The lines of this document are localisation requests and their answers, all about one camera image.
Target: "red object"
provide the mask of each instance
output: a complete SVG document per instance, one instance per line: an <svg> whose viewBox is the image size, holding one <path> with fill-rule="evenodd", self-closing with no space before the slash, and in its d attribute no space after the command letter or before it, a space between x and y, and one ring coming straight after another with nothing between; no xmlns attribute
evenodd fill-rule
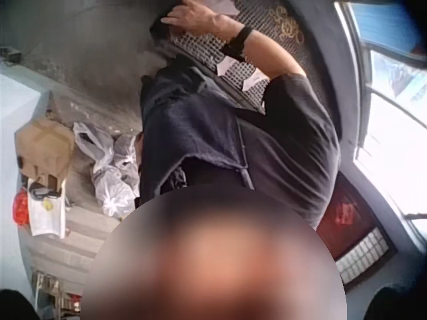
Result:
<svg viewBox="0 0 427 320"><path fill-rule="evenodd" d="M13 220L17 225L29 224L28 197L25 190L20 190L13 200Z"/></svg>
<svg viewBox="0 0 427 320"><path fill-rule="evenodd" d="M69 293L68 296L71 298L71 300L76 303L76 302L81 302L81 296L79 295L74 295L72 293Z"/></svg>
<svg viewBox="0 0 427 320"><path fill-rule="evenodd" d="M342 203L337 207L335 223L337 225L352 225L354 221L355 208L352 204Z"/></svg>

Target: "white plastic bag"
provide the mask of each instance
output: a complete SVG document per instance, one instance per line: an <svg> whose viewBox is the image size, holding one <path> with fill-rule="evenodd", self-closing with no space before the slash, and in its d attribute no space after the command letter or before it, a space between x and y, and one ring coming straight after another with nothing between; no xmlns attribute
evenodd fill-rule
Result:
<svg viewBox="0 0 427 320"><path fill-rule="evenodd" d="M133 191L135 198L139 197L139 175L136 163L135 136L121 135L114 143L113 164L120 169L121 179Z"/></svg>
<svg viewBox="0 0 427 320"><path fill-rule="evenodd" d="M110 134L94 125L79 122L74 123L73 131L80 150L95 160L94 173L111 163L114 140Z"/></svg>
<svg viewBox="0 0 427 320"><path fill-rule="evenodd" d="M118 168L108 165L93 176L95 197L109 217L124 218L135 210L132 188L121 180Z"/></svg>

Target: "wall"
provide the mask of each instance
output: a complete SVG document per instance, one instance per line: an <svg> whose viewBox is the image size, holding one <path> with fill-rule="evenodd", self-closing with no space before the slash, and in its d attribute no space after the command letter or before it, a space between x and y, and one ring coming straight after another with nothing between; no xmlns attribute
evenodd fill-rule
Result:
<svg viewBox="0 0 427 320"><path fill-rule="evenodd" d="M379 289L386 285L411 284L422 268L422 245L413 237L407 222L401 219L394 204L379 191L381 186L374 186L353 162L343 163L341 170L372 208L398 251L371 278L346 294L347 319L359 320L363 319L369 303Z"/></svg>
<svg viewBox="0 0 427 320"><path fill-rule="evenodd" d="M1 110L1 276L2 289L20 291L33 303L28 254L19 243L19 230L13 221L13 198L19 190L19 170L15 156L15 132L45 112L49 88L26 77L25 68L0 65Z"/></svg>

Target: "black wristwatch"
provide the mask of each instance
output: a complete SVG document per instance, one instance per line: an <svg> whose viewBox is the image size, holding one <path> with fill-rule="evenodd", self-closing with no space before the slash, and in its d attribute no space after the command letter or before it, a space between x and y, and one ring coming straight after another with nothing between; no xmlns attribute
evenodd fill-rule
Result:
<svg viewBox="0 0 427 320"><path fill-rule="evenodd" d="M234 58L239 62L245 61L243 50L245 49L245 41L252 32L251 27L244 27L236 38L233 38L229 43L226 43L221 48L221 52L228 57Z"/></svg>

